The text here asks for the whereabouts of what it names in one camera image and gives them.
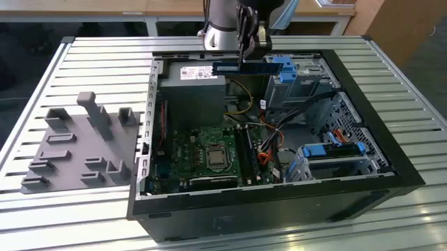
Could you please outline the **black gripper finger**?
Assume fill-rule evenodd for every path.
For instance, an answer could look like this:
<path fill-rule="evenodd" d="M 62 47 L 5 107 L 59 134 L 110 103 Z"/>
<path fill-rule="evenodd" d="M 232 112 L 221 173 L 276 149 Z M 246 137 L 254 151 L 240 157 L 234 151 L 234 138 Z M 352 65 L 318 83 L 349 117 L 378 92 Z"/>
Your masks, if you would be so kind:
<path fill-rule="evenodd" d="M 254 58 L 252 57 L 252 49 L 256 45 L 256 39 L 253 35 L 245 36 L 240 39 L 238 43 L 238 60 L 237 67 L 241 68 L 244 63 L 254 62 Z"/>

